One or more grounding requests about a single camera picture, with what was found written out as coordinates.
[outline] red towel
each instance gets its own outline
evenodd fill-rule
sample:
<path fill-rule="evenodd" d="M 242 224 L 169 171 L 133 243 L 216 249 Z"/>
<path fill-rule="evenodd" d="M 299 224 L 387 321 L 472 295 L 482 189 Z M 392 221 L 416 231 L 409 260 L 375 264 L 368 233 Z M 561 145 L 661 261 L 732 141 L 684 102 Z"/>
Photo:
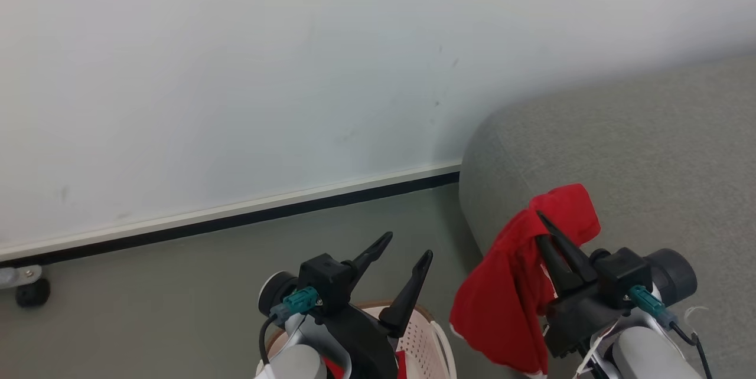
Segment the red towel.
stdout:
<path fill-rule="evenodd" d="M 454 332 L 489 360 L 529 376 L 548 373 L 548 353 L 538 323 L 554 299 L 535 237 L 549 234 L 543 213 L 578 247 L 601 229 L 588 192 L 580 184 L 536 196 L 496 237 L 491 250 L 457 291 L 451 308 Z"/>
<path fill-rule="evenodd" d="M 328 370 L 330 370 L 331 375 L 333 377 L 344 376 L 343 369 L 340 366 L 338 366 L 336 363 L 332 362 L 330 358 L 323 357 L 323 361 L 326 363 L 326 367 L 328 368 Z M 408 379 L 407 378 L 407 354 L 404 351 L 396 352 L 396 363 L 397 363 L 397 367 L 399 367 L 399 376 L 397 376 L 396 379 Z"/>

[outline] robotic arm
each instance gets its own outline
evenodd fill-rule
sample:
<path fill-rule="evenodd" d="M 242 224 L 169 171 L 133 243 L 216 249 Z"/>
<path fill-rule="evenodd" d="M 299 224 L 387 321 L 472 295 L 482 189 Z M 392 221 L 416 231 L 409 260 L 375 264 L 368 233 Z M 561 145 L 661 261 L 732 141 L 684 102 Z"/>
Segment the robotic arm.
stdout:
<path fill-rule="evenodd" d="M 542 213 L 549 234 L 536 237 L 558 298 L 546 307 L 546 347 L 554 357 L 579 352 L 597 379 L 700 379 L 667 336 L 674 330 L 697 347 L 711 378 L 699 338 L 686 336 L 670 306 L 696 292 L 696 272 L 670 249 L 639 256 L 623 247 L 590 257 Z M 615 338 L 601 353 L 598 344 Z"/>
<path fill-rule="evenodd" d="M 289 341 L 258 377 L 330 379 L 322 361 L 326 357 L 343 369 L 342 379 L 396 379 L 397 342 L 418 301 L 433 253 L 427 250 L 421 256 L 410 280 L 378 319 L 350 304 L 351 291 L 392 236 L 384 234 L 354 260 L 338 262 L 324 253 L 302 263 L 299 276 L 278 272 L 268 279 L 260 291 L 259 311 L 268 317 L 266 326 L 283 328 Z"/>

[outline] gray couch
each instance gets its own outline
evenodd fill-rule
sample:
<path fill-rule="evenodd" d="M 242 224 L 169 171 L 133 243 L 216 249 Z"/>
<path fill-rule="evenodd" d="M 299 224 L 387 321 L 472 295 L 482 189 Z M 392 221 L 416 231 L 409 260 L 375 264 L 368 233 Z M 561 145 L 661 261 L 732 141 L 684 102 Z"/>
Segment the gray couch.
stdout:
<path fill-rule="evenodd" d="M 580 182 L 602 232 L 586 245 L 670 247 L 698 292 L 677 304 L 716 379 L 756 376 L 756 57 L 541 97 L 491 115 L 462 162 L 462 209 L 481 251 L 532 196 Z M 696 351 L 682 347 L 699 371 Z M 575 362 L 550 368 L 570 377 Z"/>

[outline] baseboard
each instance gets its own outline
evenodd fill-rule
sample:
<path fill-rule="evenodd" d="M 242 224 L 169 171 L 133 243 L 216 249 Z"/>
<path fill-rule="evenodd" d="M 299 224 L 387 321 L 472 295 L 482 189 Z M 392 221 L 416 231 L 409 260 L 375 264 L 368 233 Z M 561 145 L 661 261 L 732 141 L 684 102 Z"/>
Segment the baseboard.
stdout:
<path fill-rule="evenodd" d="M 298 213 L 386 198 L 459 180 L 461 162 L 394 172 L 270 198 L 0 249 L 0 267 L 50 264 Z"/>

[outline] teal connector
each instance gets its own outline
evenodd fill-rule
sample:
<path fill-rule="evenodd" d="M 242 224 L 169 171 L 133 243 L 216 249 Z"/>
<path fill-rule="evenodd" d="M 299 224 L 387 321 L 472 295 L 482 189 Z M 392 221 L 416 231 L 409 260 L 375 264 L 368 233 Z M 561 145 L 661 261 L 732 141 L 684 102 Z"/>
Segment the teal connector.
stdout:
<path fill-rule="evenodd" d="M 318 304 L 318 291 L 314 287 L 308 286 L 304 289 L 297 290 L 283 299 L 283 303 L 274 306 L 271 309 L 271 315 L 275 315 L 273 322 L 276 326 L 283 325 L 286 320 L 294 314 L 302 314 L 315 308 Z"/>
<path fill-rule="evenodd" d="M 651 295 L 651 292 L 646 290 L 646 287 L 641 285 L 635 285 L 630 289 L 628 295 L 630 300 L 645 312 L 648 312 L 657 322 L 666 330 L 672 329 L 670 323 L 677 323 L 677 315 L 672 314 L 668 310 L 662 301 L 656 299 L 656 296 Z"/>

